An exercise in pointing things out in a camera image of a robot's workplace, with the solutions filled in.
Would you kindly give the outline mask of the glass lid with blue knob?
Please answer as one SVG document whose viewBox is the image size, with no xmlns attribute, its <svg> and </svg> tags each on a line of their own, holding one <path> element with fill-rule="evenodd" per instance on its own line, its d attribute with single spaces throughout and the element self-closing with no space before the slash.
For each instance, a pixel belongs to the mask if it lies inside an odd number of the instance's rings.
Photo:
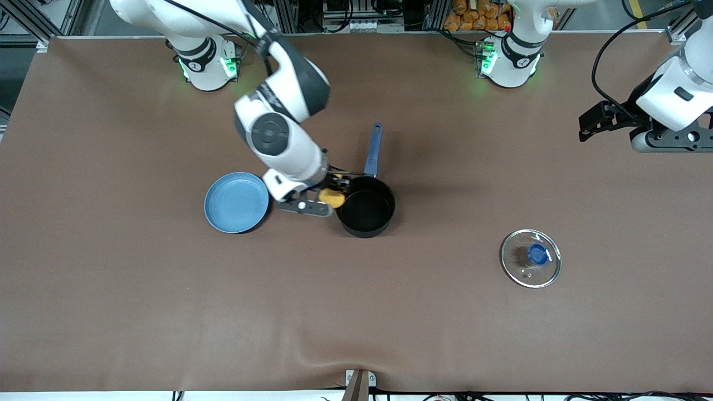
<svg viewBox="0 0 713 401">
<path fill-rule="evenodd" d="M 499 259 L 512 282 L 532 289 L 551 285 L 562 269 L 562 256 L 555 241 L 533 229 L 518 230 L 504 238 Z"/>
</svg>

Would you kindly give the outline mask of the blue round plate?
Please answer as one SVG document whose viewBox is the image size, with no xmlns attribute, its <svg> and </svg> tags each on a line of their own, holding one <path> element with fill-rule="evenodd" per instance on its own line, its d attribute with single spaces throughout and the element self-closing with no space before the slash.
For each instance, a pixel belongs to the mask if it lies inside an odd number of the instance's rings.
<svg viewBox="0 0 713 401">
<path fill-rule="evenodd" d="M 204 198 L 204 215 L 222 233 L 242 234 L 262 223 L 271 197 L 261 178 L 237 171 L 212 183 Z"/>
</svg>

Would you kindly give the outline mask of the brown table mat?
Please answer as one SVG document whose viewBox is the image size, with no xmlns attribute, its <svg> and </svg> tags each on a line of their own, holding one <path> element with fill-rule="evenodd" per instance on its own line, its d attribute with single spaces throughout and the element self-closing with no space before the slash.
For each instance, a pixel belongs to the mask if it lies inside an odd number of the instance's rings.
<svg viewBox="0 0 713 401">
<path fill-rule="evenodd" d="M 395 192 L 372 239 L 274 209 L 206 220 L 211 184 L 265 166 L 234 101 L 187 84 L 161 39 L 56 39 L 0 141 L 0 390 L 296 390 L 373 371 L 384 390 L 713 393 L 713 155 L 578 140 L 606 34 L 555 33 L 504 90 L 436 34 L 293 37 L 331 83 L 305 130 L 361 170 L 384 125 Z M 510 233 L 560 276 L 512 282 Z"/>
</svg>

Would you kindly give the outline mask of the bag of orange snacks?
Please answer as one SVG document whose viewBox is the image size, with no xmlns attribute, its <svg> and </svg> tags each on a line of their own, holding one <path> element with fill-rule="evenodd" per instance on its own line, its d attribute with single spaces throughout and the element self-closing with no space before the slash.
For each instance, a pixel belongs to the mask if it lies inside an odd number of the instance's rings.
<svg viewBox="0 0 713 401">
<path fill-rule="evenodd" d="M 507 0 L 451 0 L 446 31 L 509 31 L 514 8 Z"/>
</svg>

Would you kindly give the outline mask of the white electronics rack unit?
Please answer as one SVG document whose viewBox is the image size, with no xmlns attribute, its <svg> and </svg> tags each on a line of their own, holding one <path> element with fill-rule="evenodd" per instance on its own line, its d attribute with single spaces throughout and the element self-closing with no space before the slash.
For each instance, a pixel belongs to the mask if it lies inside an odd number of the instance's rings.
<svg viewBox="0 0 713 401">
<path fill-rule="evenodd" d="M 313 9 L 326 33 L 403 32 L 403 0 L 315 0 Z"/>
</svg>

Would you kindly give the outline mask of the metal table clamp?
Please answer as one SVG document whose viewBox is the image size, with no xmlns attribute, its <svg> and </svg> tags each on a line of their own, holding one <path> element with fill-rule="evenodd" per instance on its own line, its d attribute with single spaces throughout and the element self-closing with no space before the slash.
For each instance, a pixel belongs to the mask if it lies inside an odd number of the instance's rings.
<svg viewBox="0 0 713 401">
<path fill-rule="evenodd" d="M 341 401 L 372 401 L 370 390 L 377 387 L 377 378 L 372 371 L 347 370 L 345 385 Z"/>
</svg>

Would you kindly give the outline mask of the aluminium corner frame rail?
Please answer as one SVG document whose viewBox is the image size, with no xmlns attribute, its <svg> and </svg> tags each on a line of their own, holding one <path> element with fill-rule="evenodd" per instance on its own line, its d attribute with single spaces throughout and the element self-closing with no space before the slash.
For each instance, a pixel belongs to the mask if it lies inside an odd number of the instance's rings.
<svg viewBox="0 0 713 401">
<path fill-rule="evenodd" d="M 687 33 L 696 25 L 698 19 L 697 13 L 689 4 L 680 9 L 681 14 L 670 20 L 666 28 L 668 41 L 673 46 L 677 46 L 687 41 Z"/>
</svg>

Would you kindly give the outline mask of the aluminium frame post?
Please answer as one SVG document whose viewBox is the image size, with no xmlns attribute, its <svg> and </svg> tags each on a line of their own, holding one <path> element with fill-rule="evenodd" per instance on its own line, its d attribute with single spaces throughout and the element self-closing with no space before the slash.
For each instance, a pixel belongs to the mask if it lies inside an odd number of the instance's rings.
<svg viewBox="0 0 713 401">
<path fill-rule="evenodd" d="M 285 34 L 297 33 L 299 0 L 272 0 L 280 30 Z"/>
</svg>

